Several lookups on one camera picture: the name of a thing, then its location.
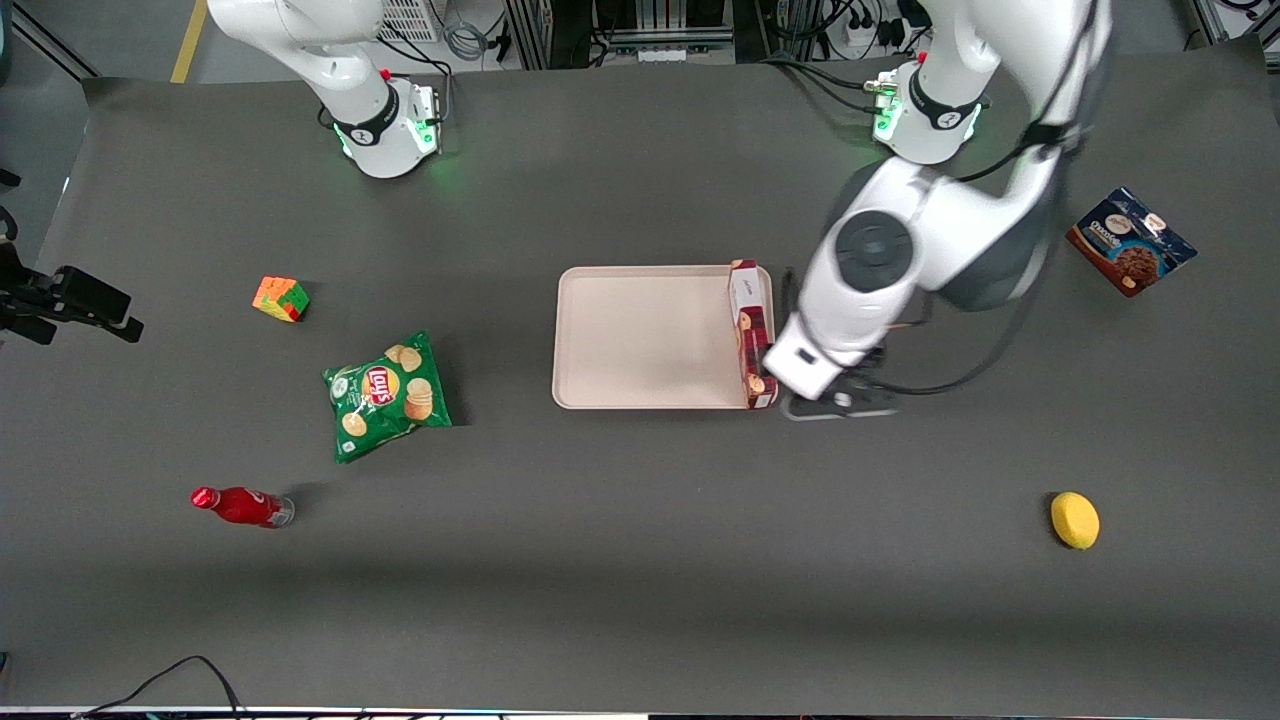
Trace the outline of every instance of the tray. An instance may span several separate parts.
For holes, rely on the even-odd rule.
[[[765,323],[773,336],[769,274]],[[567,410],[745,410],[728,265],[561,275],[552,397]]]

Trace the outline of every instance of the yellow lemon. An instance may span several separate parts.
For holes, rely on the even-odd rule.
[[[1053,498],[1050,507],[1053,530],[1062,542],[1075,550],[1088,550],[1098,539],[1098,511],[1093,503],[1076,492],[1064,492]]]

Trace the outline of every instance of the table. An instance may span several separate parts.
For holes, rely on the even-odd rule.
[[[87,86],[41,266],[132,292],[147,331],[0,351],[8,702],[104,701],[202,652],[251,705],[1276,716],[1258,60],[1119,58],[1070,183],[1064,228],[1124,183],[1199,258],[1126,300],[1064,249],[988,377],[847,423],[549,393],[564,269],[806,263],[881,149],[777,69],[467,76],[443,156],[390,182],[308,127],[300,83]],[[1007,77],[991,95],[957,172],[1025,118]],[[250,307],[264,274],[306,283],[305,323]],[[1006,318],[940,311],[884,375],[954,377]],[[420,328],[463,427],[334,465],[320,370]],[[186,506],[204,483],[288,489],[300,519],[227,525]],[[1101,510],[1085,553],[1050,536],[1062,489]]]

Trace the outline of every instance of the green led light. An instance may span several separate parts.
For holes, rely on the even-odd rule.
[[[435,152],[435,140],[431,137],[431,131],[428,129],[430,126],[425,122],[413,123],[413,128],[417,131],[411,135],[413,143],[417,145],[419,151],[424,155],[430,155]]]
[[[960,142],[964,142],[964,141],[969,140],[970,137],[973,137],[973,131],[974,131],[974,128],[978,127],[978,115],[979,114],[982,114],[982,105],[977,105],[973,109],[973,119],[969,120],[969,129],[964,131],[964,140],[961,140]]]
[[[348,158],[351,158],[351,147],[347,147],[347,138],[342,136],[342,131],[338,129],[338,124],[337,123],[334,123],[334,126],[333,126],[333,133],[338,136],[338,142],[342,143],[342,151]]]
[[[888,142],[893,137],[893,129],[897,128],[897,119],[902,117],[902,100],[895,97],[881,114],[883,118],[876,122],[872,136],[881,142]]]

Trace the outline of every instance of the chocolate cookie box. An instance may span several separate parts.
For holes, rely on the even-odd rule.
[[[1133,297],[1196,256],[1128,187],[1111,192],[1066,233],[1093,265]]]
[[[764,354],[773,346],[764,311],[765,295],[755,260],[733,260],[730,265],[728,296],[737,325],[737,361],[742,372],[748,410],[762,410],[777,402],[778,380],[764,368]]]

